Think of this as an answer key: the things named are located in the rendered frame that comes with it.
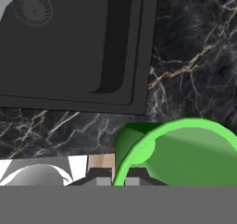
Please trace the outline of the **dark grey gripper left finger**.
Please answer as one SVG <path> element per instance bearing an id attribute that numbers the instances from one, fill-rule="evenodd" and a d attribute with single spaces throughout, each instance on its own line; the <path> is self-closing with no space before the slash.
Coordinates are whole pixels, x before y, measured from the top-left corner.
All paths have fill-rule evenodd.
<path id="1" fill-rule="evenodd" d="M 70 186 L 110 186 L 112 184 L 111 178 L 112 172 L 110 168 L 91 168 L 84 178 L 72 182 Z"/>

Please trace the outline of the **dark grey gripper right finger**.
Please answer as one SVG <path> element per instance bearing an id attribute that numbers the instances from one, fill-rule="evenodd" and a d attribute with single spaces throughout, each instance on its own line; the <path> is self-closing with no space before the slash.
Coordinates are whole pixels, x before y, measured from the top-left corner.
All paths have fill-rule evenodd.
<path id="1" fill-rule="evenodd" d="M 165 186 L 165 183 L 149 176 L 146 168 L 130 168 L 124 181 L 125 186 Z"/>

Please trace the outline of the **green cup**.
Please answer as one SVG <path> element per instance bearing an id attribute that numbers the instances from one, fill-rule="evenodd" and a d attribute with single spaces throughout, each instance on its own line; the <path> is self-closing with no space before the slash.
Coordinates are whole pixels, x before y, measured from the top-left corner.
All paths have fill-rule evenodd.
<path id="1" fill-rule="evenodd" d="M 115 139 L 115 186 L 130 168 L 169 186 L 237 186 L 237 135 L 204 118 L 131 122 Z"/>

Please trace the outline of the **dark grey sink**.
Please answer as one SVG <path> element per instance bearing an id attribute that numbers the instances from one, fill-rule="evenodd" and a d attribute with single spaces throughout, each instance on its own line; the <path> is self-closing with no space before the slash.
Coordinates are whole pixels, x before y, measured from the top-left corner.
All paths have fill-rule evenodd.
<path id="1" fill-rule="evenodd" d="M 157 0 L 13 0 L 0 106 L 142 114 Z"/>

